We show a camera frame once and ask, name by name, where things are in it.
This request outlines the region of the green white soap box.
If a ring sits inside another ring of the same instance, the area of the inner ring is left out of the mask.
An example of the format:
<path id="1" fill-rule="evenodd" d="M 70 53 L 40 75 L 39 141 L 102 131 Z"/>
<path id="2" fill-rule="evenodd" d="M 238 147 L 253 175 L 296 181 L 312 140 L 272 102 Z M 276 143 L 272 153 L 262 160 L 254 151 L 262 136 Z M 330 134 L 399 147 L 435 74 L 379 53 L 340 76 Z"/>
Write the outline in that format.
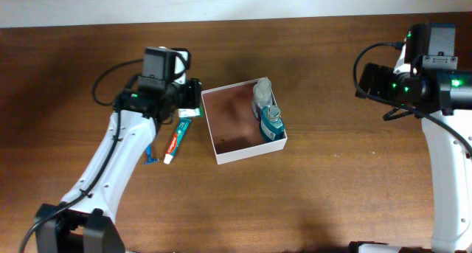
<path id="1" fill-rule="evenodd" d="M 201 117 L 202 113 L 200 108 L 179 108 L 178 116 L 180 118 L 193 118 Z"/>

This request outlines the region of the white cardboard box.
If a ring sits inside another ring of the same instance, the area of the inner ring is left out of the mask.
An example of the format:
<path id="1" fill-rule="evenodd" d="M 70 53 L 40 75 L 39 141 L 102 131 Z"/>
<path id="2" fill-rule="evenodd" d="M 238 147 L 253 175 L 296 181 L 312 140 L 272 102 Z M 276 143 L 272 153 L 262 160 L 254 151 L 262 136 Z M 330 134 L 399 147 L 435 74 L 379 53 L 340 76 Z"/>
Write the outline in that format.
<path id="1" fill-rule="evenodd" d="M 204 114 L 217 164 L 226 164 L 283 150 L 288 135 L 268 142 L 252 110 L 257 79 L 201 92 Z"/>

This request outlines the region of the clear bottle with purple liquid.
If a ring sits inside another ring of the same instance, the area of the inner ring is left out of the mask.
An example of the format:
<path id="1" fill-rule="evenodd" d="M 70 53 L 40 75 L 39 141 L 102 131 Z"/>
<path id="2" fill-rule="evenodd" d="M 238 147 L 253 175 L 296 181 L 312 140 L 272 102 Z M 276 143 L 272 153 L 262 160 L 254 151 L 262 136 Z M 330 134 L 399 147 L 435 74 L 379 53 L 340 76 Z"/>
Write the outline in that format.
<path id="1" fill-rule="evenodd" d="M 255 118 L 260 121 L 261 111 L 264 107 L 273 104 L 271 81 L 267 78 L 261 78 L 253 87 L 253 98 L 251 102 Z"/>

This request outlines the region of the blue mouthwash bottle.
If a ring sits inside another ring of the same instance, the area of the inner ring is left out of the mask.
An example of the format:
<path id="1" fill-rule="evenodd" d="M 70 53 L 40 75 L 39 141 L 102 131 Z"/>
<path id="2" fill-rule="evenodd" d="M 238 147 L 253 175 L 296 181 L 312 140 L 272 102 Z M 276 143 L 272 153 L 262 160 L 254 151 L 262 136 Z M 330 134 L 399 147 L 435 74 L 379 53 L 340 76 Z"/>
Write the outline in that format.
<path id="1" fill-rule="evenodd" d="M 269 105 L 262 109 L 260 131 L 265 141 L 273 142 L 283 138 L 285 126 L 281 117 L 281 110 L 276 105 Z"/>

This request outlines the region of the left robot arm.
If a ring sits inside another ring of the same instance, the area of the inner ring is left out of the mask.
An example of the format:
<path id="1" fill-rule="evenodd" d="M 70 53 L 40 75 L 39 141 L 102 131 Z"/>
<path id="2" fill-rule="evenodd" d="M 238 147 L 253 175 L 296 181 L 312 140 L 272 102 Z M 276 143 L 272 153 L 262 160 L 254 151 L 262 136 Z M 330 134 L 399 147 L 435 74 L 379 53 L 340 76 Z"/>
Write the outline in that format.
<path id="1" fill-rule="evenodd" d="M 108 103 L 109 124 L 87 168 L 59 204 L 41 205 L 20 252 L 31 236 L 39 252 L 126 252 L 116 216 L 141 155 L 177 110 L 201 106 L 201 81 L 187 78 L 188 49 L 149 46 L 140 63 Z"/>

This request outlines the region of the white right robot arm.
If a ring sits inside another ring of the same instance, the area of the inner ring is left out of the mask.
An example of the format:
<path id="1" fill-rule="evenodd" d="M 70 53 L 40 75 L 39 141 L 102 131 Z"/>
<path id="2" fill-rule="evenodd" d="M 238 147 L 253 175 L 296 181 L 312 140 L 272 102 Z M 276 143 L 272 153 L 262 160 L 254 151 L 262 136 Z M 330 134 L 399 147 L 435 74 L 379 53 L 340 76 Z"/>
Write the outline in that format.
<path id="1" fill-rule="evenodd" d="M 410 26 L 395 67 L 367 63 L 355 95 L 390 105 L 383 119 L 421 121 L 431 161 L 434 228 L 429 252 L 471 251 L 471 72 L 457 68 L 453 24 Z"/>

